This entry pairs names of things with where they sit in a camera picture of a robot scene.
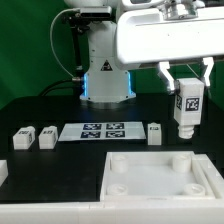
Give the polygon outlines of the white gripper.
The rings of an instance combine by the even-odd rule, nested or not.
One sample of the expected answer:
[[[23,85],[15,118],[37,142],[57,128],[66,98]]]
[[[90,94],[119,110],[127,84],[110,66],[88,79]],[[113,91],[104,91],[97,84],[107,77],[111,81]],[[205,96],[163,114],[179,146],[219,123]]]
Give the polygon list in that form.
[[[158,75],[169,94],[175,93],[169,62],[203,58],[201,81],[209,88],[214,66],[212,57],[224,57],[224,6],[199,9],[195,19],[166,21],[158,9],[145,9],[126,12],[118,20],[115,34],[117,66],[136,70],[158,63]]]

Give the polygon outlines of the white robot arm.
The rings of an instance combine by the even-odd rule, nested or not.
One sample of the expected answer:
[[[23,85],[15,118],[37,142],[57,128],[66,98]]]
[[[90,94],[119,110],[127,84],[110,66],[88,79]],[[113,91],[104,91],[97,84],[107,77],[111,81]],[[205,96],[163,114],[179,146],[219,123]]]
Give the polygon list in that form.
[[[86,22],[90,66],[80,99],[118,106],[136,97],[130,72],[155,67],[168,91],[179,90],[173,65],[200,60],[206,87],[215,60],[224,58],[224,0],[64,0]]]

